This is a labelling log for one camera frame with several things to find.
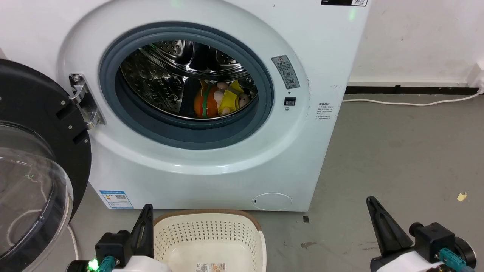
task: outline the robotic hand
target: robotic hand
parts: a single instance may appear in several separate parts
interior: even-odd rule
[[[370,262],[371,272],[474,272],[476,255],[462,238],[434,222],[409,228],[412,240],[376,198],[366,199],[381,256]]]
[[[105,233],[94,247],[96,259],[72,261],[66,272],[171,272],[153,259],[153,242],[153,206],[146,204],[131,233]]]

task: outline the white power cord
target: white power cord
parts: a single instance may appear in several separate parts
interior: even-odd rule
[[[47,196],[45,195],[42,181],[41,180],[34,181],[32,179],[32,175],[30,175],[30,172],[27,175],[25,175],[25,177],[27,177],[27,179],[29,179],[31,182],[38,182],[38,183],[40,183],[40,192],[42,193],[42,196],[44,197],[44,201],[47,202]],[[69,201],[67,201],[67,206],[66,206],[66,209],[68,209],[68,208],[69,208]],[[15,226],[15,224],[17,223],[17,221],[20,220],[22,217],[24,217],[27,214],[30,214],[30,213],[33,213],[33,212],[41,212],[41,211],[42,210],[40,210],[40,209],[39,210],[29,210],[29,211],[26,211],[23,214],[21,214],[19,217],[17,217],[14,221],[12,221],[12,223],[10,223],[10,226],[8,226],[8,230],[7,230],[7,243],[9,244],[9,246],[14,246],[15,245],[12,242],[12,240],[10,240],[10,235],[12,233],[12,228]],[[74,232],[72,231],[72,228],[71,228],[70,225],[67,225],[67,229],[69,230],[69,233],[71,234],[72,244],[74,246],[74,254],[76,256],[76,260],[79,260],[79,251],[77,249],[76,236],[74,235]]]
[[[459,99],[450,99],[450,100],[441,100],[441,101],[435,101],[431,103],[425,103],[425,104],[415,104],[415,103],[403,103],[403,102],[384,102],[384,101],[377,101],[377,100],[371,100],[371,99],[344,99],[343,102],[372,102],[372,103],[378,103],[378,104],[385,104],[385,105],[406,105],[406,106],[431,106],[431,105],[436,105],[436,104],[441,104],[441,103],[448,103],[448,102],[459,102],[459,101],[464,101],[468,99],[472,99],[480,94],[484,93],[484,88],[480,88],[476,94],[473,94],[468,97],[464,98],[459,98]]]
[[[72,231],[71,225],[67,225],[67,229],[71,233],[71,238],[72,238],[72,244],[74,245],[74,253],[76,255],[76,260],[79,260],[79,252],[77,250],[77,241],[76,241],[76,236],[74,235],[74,232]]]

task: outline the white wall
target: white wall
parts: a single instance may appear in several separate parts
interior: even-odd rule
[[[480,60],[484,0],[373,0],[350,85],[463,86]]]

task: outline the floor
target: floor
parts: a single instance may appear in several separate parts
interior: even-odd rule
[[[363,96],[412,103],[456,98]],[[266,237],[267,271],[369,271],[379,250],[367,196],[375,196],[403,229],[438,221],[483,256],[483,113],[484,96],[428,107],[344,103],[309,212],[251,212]],[[467,198],[458,201],[465,192]],[[89,187],[72,221],[82,259],[94,257],[105,232],[131,230],[137,216],[107,209]],[[66,232],[37,271],[64,271],[73,259]]]

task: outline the yellow cloth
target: yellow cloth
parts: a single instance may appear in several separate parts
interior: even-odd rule
[[[243,90],[239,85],[239,81],[235,80],[229,85],[228,89],[225,90],[224,97],[220,102],[220,107],[218,107],[218,114],[222,114],[224,108],[228,108],[230,112],[239,109],[239,95],[241,93],[243,93]]]

